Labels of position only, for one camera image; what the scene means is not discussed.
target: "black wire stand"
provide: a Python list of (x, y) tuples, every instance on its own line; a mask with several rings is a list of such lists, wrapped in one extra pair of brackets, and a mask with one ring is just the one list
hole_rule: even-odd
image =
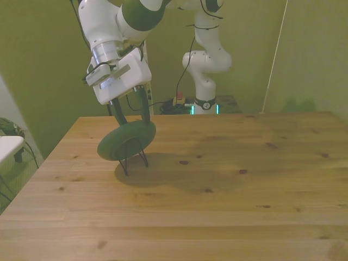
[(142, 145), (141, 145), (141, 142), (138, 138), (134, 138), (134, 139), (130, 139), (130, 140), (127, 140), (126, 143), (125, 143), (125, 159), (123, 160), (124, 163), (122, 163), (121, 160), (119, 160), (120, 162), (120, 165), (122, 166), (123, 168), (123, 171), (125, 173), (126, 176), (129, 176), (128, 174), (128, 157), (127, 157), (127, 144), (132, 141), (132, 140), (136, 140), (139, 144), (139, 147), (141, 149), (141, 151), (138, 153), (138, 155), (141, 157), (141, 159), (144, 161), (145, 163), (145, 166), (148, 167), (148, 161), (147, 161), (147, 158), (146, 158), (146, 154), (144, 152), (144, 149), (142, 148)]

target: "white robot link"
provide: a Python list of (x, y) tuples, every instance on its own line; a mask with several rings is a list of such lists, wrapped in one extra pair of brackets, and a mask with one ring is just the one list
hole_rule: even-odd
[(195, 10), (195, 37), (205, 51), (192, 51), (183, 66), (196, 85), (195, 114), (216, 113), (216, 84), (205, 73), (227, 71), (232, 58), (219, 39), (218, 11), (223, 0), (124, 0), (117, 7), (107, 0), (80, 0), (79, 17), (92, 52), (86, 82), (101, 104), (108, 104), (137, 85), (151, 81), (140, 48), (163, 18), (166, 8)]

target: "table surface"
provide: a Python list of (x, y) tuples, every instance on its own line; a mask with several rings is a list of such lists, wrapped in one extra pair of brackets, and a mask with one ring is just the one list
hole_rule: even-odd
[(134, 157), (125, 177), (96, 153), (116, 121), (80, 118), (0, 216), (0, 260), (348, 260), (347, 125), (152, 119), (150, 167)]
[(20, 136), (0, 136), (0, 164), (8, 157), (16, 154), (24, 146), (24, 138)]

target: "green wall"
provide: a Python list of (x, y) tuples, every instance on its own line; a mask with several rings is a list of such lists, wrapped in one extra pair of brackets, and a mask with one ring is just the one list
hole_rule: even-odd
[[(286, 0), (226, 0), (221, 15), (221, 41), (233, 58), (226, 73), (213, 75), (218, 95), (234, 95), (244, 112), (262, 108)], [(155, 102), (175, 95), (183, 72), (182, 58), (194, 37), (192, 11), (167, 10), (162, 23), (147, 39), (152, 92)], [(180, 90), (195, 95), (186, 74)]]
[(44, 157), (78, 117), (107, 115), (81, 81), (90, 52), (69, 0), (1, 0), (0, 35), (0, 76)]
[(347, 72), (347, 0), (290, 0), (265, 111), (348, 120)]

